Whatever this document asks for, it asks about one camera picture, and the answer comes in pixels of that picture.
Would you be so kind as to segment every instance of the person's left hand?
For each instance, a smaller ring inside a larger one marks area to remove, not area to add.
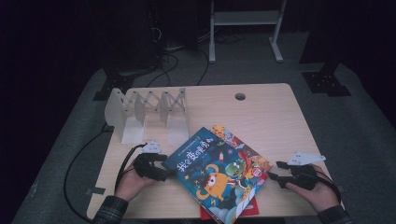
[[[127,171],[122,179],[120,180],[119,186],[114,194],[116,197],[122,198],[123,200],[129,202],[134,197],[136,197],[140,191],[147,186],[150,186],[157,182],[154,179],[140,177],[132,163],[125,169]]]

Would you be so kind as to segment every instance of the grey carpet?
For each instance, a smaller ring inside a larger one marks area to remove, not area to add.
[[[393,223],[396,214],[396,131],[362,87],[356,74],[339,65],[336,76],[352,96],[329,97],[310,92],[302,72],[317,70],[317,64],[299,64],[306,33],[279,35],[278,44],[284,57],[276,63],[268,36],[245,35],[232,45],[216,45],[217,62],[210,64],[201,85],[250,83],[288,83],[304,113],[308,126],[333,180],[343,187],[343,201],[358,223]],[[200,45],[208,52],[208,45]],[[173,86],[196,85],[205,71],[201,51],[182,50],[173,55],[178,66],[168,73]],[[164,58],[163,68],[175,64]],[[134,87],[146,87],[162,71],[139,77]],[[95,102],[93,96],[105,82],[103,70],[92,75],[45,164],[37,176],[36,186],[21,205],[13,223],[84,223],[65,202],[64,175],[78,151],[102,129],[106,102]],[[151,86],[166,86],[165,76]],[[111,133],[103,133],[89,144],[76,159],[70,171],[67,190],[71,204],[85,216]],[[286,223],[319,223],[316,217],[286,217]]]

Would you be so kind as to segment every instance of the shelf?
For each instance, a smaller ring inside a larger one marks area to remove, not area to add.
[[[279,11],[215,12],[214,25],[276,24]]]

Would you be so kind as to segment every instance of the person's right hand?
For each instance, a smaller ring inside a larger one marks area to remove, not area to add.
[[[318,171],[319,177],[330,181],[326,175],[321,174],[323,170],[319,166],[313,165],[313,167]],[[286,188],[305,198],[318,213],[340,204],[332,189],[321,182],[318,182],[311,190],[300,188],[291,183],[287,183]]]

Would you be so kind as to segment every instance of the white metal frame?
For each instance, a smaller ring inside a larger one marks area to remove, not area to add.
[[[280,10],[271,11],[227,11],[216,12],[215,0],[211,2],[210,9],[210,42],[209,42],[209,61],[216,62],[215,52],[215,26],[217,25],[268,25],[274,24],[274,36],[269,38],[271,48],[275,54],[278,63],[283,62],[283,57],[277,46],[277,37],[279,35],[280,25],[283,20],[287,0],[282,0]]]

